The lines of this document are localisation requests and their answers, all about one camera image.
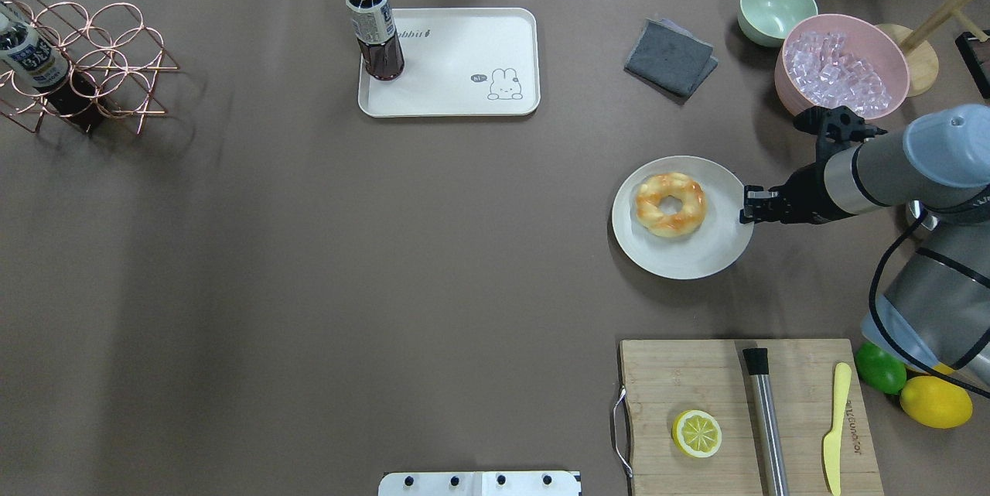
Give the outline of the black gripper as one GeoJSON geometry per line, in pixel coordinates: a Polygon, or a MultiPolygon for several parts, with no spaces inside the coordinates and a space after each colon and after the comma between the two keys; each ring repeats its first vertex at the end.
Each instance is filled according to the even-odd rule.
{"type": "Polygon", "coordinates": [[[887,134],[886,129],[870,125],[848,107],[807,108],[796,116],[794,127],[816,136],[816,160],[776,189],[746,185],[740,224],[779,222],[780,201],[785,224],[826,224],[885,207],[863,186],[856,158],[864,142],[887,134]]]}

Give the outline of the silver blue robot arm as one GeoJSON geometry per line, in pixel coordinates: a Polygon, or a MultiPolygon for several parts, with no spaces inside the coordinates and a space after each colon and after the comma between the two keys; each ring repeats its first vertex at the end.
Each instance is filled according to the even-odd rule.
{"type": "Polygon", "coordinates": [[[862,332],[913,369],[987,397],[988,108],[963,104],[885,132],[849,108],[813,107],[794,126],[816,137],[814,163],[780,186],[747,186],[739,220],[827,224],[919,203],[897,243],[928,217],[936,227],[881,289],[897,245],[884,252],[862,332]]]}

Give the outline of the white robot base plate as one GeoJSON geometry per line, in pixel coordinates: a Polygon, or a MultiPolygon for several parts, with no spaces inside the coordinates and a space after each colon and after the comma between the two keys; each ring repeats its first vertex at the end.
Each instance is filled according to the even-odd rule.
{"type": "Polygon", "coordinates": [[[393,472],[379,482],[378,495],[581,495],[579,472],[492,470],[393,472]]]}

